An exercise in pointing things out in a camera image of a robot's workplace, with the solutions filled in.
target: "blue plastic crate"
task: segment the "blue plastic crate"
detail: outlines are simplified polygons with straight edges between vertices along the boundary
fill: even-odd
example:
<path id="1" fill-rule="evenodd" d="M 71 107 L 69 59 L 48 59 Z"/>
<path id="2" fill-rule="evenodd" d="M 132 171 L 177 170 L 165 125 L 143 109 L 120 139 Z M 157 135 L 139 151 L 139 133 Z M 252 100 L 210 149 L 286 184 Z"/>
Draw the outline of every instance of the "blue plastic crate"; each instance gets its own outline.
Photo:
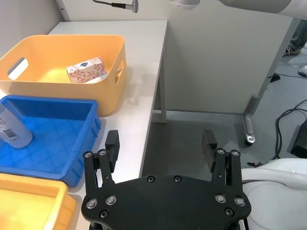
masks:
<path id="1" fill-rule="evenodd" d="M 101 127 L 97 102 L 9 95 L 0 103 L 33 133 L 23 149 L 0 143 L 0 172 L 76 186 L 84 169 L 82 154 L 92 150 Z"/>

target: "tissue box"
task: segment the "tissue box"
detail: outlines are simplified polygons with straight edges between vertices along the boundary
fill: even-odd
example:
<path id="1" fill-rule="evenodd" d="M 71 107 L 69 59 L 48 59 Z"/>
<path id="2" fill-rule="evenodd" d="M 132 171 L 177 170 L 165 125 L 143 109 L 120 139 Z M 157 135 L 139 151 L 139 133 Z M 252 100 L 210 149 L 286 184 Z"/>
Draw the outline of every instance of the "tissue box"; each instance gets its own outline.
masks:
<path id="1" fill-rule="evenodd" d="M 69 66 L 66 70 L 72 83 L 85 83 L 106 74 L 104 62 L 99 57 Z"/>

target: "white table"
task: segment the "white table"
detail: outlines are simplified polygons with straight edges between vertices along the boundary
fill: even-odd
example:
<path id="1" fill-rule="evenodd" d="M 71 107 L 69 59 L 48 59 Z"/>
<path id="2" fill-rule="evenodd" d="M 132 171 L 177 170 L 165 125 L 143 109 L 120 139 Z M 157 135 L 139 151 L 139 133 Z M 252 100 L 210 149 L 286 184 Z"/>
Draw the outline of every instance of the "white table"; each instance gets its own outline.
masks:
<path id="1" fill-rule="evenodd" d="M 167 21 L 122 22 L 64 22 L 50 34 L 109 34 L 125 38 L 128 81 L 118 111 L 102 120 L 93 151 L 103 149 L 109 130 L 119 132 L 120 150 L 115 172 L 115 183 L 138 178 L 142 173 L 151 120 L 166 122 L 164 41 Z M 155 94 L 159 86 L 161 112 L 153 114 Z M 71 230 L 87 230 L 89 222 L 81 212 L 85 196 L 84 176 L 76 188 L 69 189 L 77 201 L 71 220 Z"/>

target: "yellow plastic bin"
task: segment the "yellow plastic bin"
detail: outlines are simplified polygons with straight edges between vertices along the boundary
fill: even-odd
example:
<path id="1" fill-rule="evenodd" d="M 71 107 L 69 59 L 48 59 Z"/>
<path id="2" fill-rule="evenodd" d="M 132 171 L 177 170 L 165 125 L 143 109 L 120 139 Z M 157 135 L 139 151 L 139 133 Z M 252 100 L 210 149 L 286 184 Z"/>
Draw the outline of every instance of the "yellow plastic bin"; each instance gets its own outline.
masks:
<path id="1" fill-rule="evenodd" d="M 66 230 L 75 205 L 63 182 L 0 173 L 1 230 Z"/>
<path id="2" fill-rule="evenodd" d="M 66 67 L 101 57 L 108 75 L 93 84 L 71 83 Z M 25 58 L 28 67 L 12 80 L 9 73 Z M 118 35 L 35 35 L 0 59 L 0 90 L 25 96 L 94 99 L 101 116 L 112 113 L 127 78 L 125 40 Z"/>

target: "shoe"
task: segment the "shoe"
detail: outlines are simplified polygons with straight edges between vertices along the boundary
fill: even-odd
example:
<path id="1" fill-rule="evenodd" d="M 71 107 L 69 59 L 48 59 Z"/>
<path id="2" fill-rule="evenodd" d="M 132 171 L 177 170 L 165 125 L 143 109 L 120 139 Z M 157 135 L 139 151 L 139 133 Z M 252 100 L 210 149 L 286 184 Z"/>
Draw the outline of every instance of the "shoe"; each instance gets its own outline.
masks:
<path id="1" fill-rule="evenodd" d="M 287 47 L 286 51 L 284 52 L 283 56 L 286 56 L 286 55 L 294 55 L 294 54 L 300 54 L 302 51 L 302 49 L 293 49 L 291 47 Z"/>
<path id="2" fill-rule="evenodd" d="M 304 67 L 302 67 L 299 71 L 298 74 L 307 78 L 307 65 L 305 65 Z"/>

